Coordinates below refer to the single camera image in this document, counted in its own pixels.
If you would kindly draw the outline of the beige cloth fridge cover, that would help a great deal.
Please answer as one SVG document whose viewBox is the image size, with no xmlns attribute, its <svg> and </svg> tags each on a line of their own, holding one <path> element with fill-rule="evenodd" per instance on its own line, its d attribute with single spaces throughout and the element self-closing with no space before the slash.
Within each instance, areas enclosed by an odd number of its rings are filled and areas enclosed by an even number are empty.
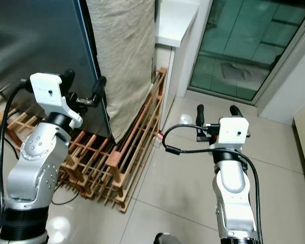
<svg viewBox="0 0 305 244">
<path fill-rule="evenodd" d="M 116 142 L 127 136 L 152 87 L 156 0 L 85 0 L 106 111 Z"/>
</svg>

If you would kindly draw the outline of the white top kitchen counter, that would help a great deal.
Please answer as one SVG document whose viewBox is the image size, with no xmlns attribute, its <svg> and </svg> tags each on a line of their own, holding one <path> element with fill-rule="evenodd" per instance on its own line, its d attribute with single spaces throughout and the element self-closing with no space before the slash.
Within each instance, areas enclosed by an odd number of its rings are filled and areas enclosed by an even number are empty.
<svg viewBox="0 0 305 244">
<path fill-rule="evenodd" d="M 182 90 L 182 73 L 198 9 L 199 3 L 194 0 L 159 0 L 155 67 L 167 69 L 164 88 L 167 98 L 175 98 Z"/>
</svg>

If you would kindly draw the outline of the wooden slatted rack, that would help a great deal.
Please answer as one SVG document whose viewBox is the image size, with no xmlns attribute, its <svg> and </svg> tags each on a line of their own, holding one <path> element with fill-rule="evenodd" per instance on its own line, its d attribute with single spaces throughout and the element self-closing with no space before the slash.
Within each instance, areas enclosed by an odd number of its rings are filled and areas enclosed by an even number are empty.
<svg viewBox="0 0 305 244">
<path fill-rule="evenodd" d="M 165 77 L 165 68 L 156 72 L 138 116 L 127 136 L 120 142 L 114 139 L 101 140 L 88 132 L 71 131 L 68 155 L 64 157 L 57 172 L 55 188 L 67 183 L 76 188 L 82 197 L 104 198 L 119 205 L 120 211 L 127 211 L 131 192 L 138 185 L 153 140 L 159 132 Z M 29 121 L 22 121 L 22 116 L 10 119 L 8 112 L 4 112 L 0 128 L 2 132 L 10 132 L 13 126 L 18 126 L 20 130 L 27 130 L 29 137 L 43 120 L 45 118 L 36 116 L 32 116 Z M 25 139 L 20 141 L 18 156 Z"/>
</svg>

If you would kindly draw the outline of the grey robot leg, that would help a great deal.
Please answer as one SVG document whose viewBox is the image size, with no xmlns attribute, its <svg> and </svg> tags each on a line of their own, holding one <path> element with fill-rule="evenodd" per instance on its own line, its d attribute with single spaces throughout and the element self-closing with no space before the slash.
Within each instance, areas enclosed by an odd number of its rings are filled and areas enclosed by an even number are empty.
<svg viewBox="0 0 305 244">
<path fill-rule="evenodd" d="M 182 244 L 178 238 L 168 233 L 157 233 L 153 244 Z"/>
</svg>

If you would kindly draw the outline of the small red white carton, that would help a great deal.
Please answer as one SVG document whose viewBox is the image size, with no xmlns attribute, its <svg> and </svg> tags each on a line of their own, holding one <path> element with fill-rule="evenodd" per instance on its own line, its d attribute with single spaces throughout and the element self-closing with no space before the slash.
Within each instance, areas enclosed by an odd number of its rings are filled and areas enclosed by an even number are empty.
<svg viewBox="0 0 305 244">
<path fill-rule="evenodd" d="M 154 141 L 154 146 L 156 148 L 159 148 L 159 146 L 162 145 L 162 140 L 164 139 L 164 133 L 159 132 L 155 135 L 155 141 Z"/>
</svg>

